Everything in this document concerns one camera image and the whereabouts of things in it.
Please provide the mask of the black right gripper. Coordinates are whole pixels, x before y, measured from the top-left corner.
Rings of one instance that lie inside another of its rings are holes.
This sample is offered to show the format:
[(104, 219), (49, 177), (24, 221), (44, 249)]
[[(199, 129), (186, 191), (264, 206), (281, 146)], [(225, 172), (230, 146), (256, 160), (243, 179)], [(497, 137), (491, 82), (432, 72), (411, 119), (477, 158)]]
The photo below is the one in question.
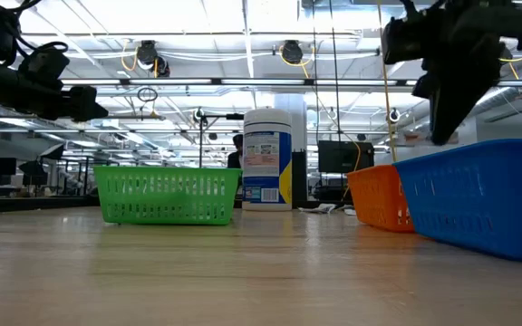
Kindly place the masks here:
[(442, 146), (499, 78), (504, 45), (500, 24), (489, 18), (440, 18), (425, 32), (420, 41), (425, 74), (412, 94), (430, 100), (430, 139)]

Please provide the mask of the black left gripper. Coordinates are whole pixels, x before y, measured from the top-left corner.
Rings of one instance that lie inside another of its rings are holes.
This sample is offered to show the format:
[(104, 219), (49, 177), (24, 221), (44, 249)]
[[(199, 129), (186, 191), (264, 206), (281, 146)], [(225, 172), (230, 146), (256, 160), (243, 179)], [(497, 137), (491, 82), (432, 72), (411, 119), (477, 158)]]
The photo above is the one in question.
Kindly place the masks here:
[(71, 117), (74, 121), (106, 118), (109, 112), (96, 102), (97, 90), (91, 86), (74, 86), (63, 91), (59, 75), (54, 72), (19, 69), (19, 100), (15, 110), (45, 120)]

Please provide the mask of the blue plastic basket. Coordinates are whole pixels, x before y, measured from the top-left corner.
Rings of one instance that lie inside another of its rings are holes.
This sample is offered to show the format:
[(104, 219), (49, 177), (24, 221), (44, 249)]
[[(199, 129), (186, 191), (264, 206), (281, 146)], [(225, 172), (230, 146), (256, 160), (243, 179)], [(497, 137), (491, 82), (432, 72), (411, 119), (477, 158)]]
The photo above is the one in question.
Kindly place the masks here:
[(395, 163), (416, 233), (522, 261), (522, 139)]

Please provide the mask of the black studio lamp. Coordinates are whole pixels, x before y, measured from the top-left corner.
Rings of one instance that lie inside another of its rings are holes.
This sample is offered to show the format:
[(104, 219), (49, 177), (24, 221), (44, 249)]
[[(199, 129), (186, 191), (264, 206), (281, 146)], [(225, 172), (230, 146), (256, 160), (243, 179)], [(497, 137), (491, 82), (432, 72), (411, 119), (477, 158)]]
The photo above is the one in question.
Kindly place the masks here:
[(57, 144), (57, 145), (54, 145), (54, 146), (48, 148), (44, 152), (42, 152), (39, 155), (39, 158), (59, 160), (62, 158), (64, 150), (65, 150), (64, 144)]

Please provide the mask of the ceiling light strip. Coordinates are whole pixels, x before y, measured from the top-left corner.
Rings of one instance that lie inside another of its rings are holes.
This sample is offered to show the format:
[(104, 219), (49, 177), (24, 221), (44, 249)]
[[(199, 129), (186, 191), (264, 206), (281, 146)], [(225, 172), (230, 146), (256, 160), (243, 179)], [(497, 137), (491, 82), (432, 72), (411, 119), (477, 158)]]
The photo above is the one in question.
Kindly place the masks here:
[(90, 86), (160, 86), (160, 85), (249, 85), (249, 86), (414, 86), (414, 80), (335, 80), (335, 79), (237, 79), (237, 78), (173, 78), (173, 79), (62, 79), (64, 85)]

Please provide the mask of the green plastic basket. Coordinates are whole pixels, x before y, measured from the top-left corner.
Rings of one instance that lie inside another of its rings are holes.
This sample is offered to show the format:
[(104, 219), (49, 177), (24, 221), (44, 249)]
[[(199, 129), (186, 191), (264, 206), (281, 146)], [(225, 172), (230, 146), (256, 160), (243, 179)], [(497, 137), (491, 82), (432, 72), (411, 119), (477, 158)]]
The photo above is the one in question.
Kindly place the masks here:
[(233, 168), (94, 168), (103, 221), (227, 225), (241, 171)]

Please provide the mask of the orange plastic basket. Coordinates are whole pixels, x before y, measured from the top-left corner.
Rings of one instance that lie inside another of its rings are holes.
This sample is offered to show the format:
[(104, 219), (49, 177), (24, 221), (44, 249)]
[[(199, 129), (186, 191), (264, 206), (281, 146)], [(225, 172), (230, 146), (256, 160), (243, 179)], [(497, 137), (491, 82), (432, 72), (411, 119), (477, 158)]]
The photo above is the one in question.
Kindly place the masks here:
[(414, 224), (393, 165), (380, 165), (347, 175), (357, 219), (386, 231), (413, 233)]

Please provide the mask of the black stand pole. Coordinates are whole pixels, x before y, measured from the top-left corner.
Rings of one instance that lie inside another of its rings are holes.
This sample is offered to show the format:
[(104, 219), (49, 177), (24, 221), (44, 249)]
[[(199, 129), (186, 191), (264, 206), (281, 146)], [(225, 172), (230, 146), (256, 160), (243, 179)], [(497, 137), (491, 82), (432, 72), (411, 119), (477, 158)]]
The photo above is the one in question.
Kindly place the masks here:
[(205, 133), (204, 121), (208, 118), (213, 119), (213, 122), (208, 124), (211, 127), (217, 120), (225, 119), (225, 120), (243, 120), (244, 115), (242, 113), (227, 113), (227, 114), (206, 114), (202, 109), (197, 109), (195, 112), (195, 116), (198, 118), (198, 126), (199, 126), (199, 147), (198, 147), (198, 167), (203, 167), (203, 136)]

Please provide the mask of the person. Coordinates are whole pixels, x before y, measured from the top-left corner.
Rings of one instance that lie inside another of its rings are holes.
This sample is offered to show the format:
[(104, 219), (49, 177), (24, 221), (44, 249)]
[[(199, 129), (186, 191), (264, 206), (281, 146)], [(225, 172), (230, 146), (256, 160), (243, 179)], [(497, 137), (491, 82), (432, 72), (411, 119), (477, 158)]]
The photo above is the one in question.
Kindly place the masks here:
[(228, 168), (241, 168), (243, 161), (243, 135), (237, 134), (233, 137), (233, 144), (236, 148), (235, 152), (232, 152), (227, 157)]

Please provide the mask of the alcohol pad packet blue print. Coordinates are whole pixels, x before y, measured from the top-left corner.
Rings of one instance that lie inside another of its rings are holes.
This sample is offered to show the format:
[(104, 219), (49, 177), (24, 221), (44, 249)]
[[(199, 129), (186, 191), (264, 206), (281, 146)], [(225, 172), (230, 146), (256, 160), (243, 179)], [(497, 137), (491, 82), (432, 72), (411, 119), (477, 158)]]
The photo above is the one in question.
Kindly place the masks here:
[(330, 214), (336, 209), (336, 204), (319, 204), (316, 207), (299, 207), (298, 210), (304, 213), (311, 214)]

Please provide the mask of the Lysol disinfecting wipes canister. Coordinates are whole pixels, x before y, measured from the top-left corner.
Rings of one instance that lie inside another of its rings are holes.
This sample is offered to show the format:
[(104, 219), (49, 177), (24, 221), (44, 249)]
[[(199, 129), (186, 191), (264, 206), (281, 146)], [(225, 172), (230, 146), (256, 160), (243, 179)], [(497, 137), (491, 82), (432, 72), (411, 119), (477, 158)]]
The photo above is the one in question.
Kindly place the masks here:
[(244, 117), (242, 207), (250, 211), (292, 208), (292, 126), (285, 110), (251, 110)]

